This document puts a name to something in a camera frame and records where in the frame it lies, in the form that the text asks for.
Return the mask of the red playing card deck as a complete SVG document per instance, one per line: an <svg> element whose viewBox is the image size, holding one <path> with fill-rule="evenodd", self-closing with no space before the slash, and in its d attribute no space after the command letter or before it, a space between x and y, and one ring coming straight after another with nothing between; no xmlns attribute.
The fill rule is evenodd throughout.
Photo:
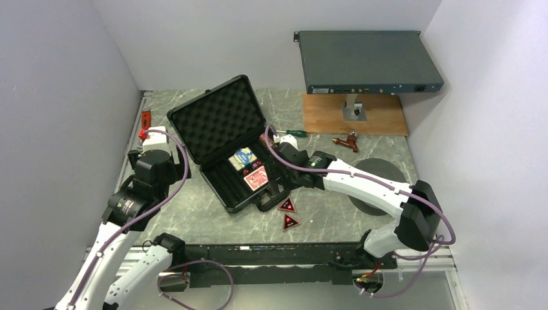
<svg viewBox="0 0 548 310"><path fill-rule="evenodd" d="M256 191L268 183L268 175L265 167L261 166L244 177L245 183L252 191Z"/></svg>

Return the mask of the blue playing card deck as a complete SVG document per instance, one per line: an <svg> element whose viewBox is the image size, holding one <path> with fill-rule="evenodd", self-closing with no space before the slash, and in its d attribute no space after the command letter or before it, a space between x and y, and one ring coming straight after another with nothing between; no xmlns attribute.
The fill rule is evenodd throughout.
<svg viewBox="0 0 548 310"><path fill-rule="evenodd" d="M249 148L238 149L234 155L228 158L230 164L236 171L241 171L248 165L251 165L258 158L255 153Z"/></svg>

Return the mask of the black foam-lined carrying case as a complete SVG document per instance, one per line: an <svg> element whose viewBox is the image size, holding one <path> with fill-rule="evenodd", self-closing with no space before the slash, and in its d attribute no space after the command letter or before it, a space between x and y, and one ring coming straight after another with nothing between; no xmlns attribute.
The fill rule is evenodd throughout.
<svg viewBox="0 0 548 310"><path fill-rule="evenodd" d="M226 212L235 214L251 204L266 212L290 196L291 191L282 185L276 161L259 140L266 119L246 75L172 108L167 119ZM246 147L263 162L266 173L267 169L275 169L280 189L275 198L269 197L269 182L252 191L242 170L236 171L230 164L228 158Z"/></svg>

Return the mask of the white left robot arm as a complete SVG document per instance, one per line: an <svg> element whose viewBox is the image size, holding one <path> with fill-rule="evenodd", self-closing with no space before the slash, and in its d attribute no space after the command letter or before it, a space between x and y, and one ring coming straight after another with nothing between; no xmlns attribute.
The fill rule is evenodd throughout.
<svg viewBox="0 0 548 310"><path fill-rule="evenodd" d="M165 149L132 150L128 156L134 173L109 198L94 245L55 309L130 309L132 299L160 272L184 266L185 242L162 233L137 263L116 276L149 221L174 197L169 187L189 177L182 147L177 148L178 163Z"/></svg>

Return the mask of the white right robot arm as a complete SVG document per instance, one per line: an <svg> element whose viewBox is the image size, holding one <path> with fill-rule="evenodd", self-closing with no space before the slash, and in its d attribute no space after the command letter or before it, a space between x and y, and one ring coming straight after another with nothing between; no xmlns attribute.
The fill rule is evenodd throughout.
<svg viewBox="0 0 548 310"><path fill-rule="evenodd" d="M339 192L392 217L389 224L364 234L363 246L356 250L362 267L371 268L398 249L426 252L433 245L443 212L429 183L418 180L412 185L388 180L325 152L309 156L289 143L270 147L269 151L287 166L297 186Z"/></svg>

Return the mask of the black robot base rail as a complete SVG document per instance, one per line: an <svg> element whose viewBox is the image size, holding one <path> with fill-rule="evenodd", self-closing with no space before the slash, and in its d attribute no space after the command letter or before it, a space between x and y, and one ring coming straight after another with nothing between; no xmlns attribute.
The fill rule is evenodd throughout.
<svg viewBox="0 0 548 310"><path fill-rule="evenodd" d="M174 254L172 271L191 288L224 284L323 283L352 285L360 272L394 270L391 254L368 256L358 242L187 244Z"/></svg>

